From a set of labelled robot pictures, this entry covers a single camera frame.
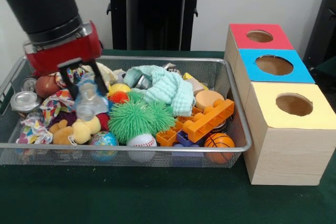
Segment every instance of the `yellow ball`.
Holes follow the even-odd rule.
[[[113,93],[117,91],[129,92],[131,91],[131,89],[126,84],[116,83],[110,87],[109,95],[112,95]]]

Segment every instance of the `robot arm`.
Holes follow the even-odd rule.
[[[75,0],[7,0],[29,42],[24,49],[31,65],[41,75],[60,71],[75,99],[78,88],[67,69],[85,63],[92,67],[100,93],[107,88],[95,59],[101,47],[96,27],[83,24]]]

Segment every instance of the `wooden box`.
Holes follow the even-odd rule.
[[[236,70],[239,49],[284,49],[292,50],[286,34],[274,24],[230,24],[224,59]]]
[[[252,184],[319,184],[336,147],[336,115],[317,85],[252,82],[245,113]]]
[[[315,83],[295,50],[240,49],[234,76],[244,109],[251,81]]]

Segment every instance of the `circular hole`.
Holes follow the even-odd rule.
[[[276,102],[279,109],[291,115],[305,116],[313,111],[312,103],[299,94],[281,94]]]
[[[250,40],[260,43],[271,42],[273,40],[272,34],[262,30],[249,31],[246,36]]]
[[[260,70],[275,76],[285,76],[292,73],[294,69],[288,60],[274,55],[261,56],[256,59],[256,63]]]

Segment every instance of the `white wall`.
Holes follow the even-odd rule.
[[[76,0],[83,20],[93,20],[101,41],[112,47],[110,0]],[[229,23],[278,23],[303,56],[321,0],[198,0],[192,50],[224,50]],[[0,0],[0,82],[23,55],[26,40],[5,0]]]

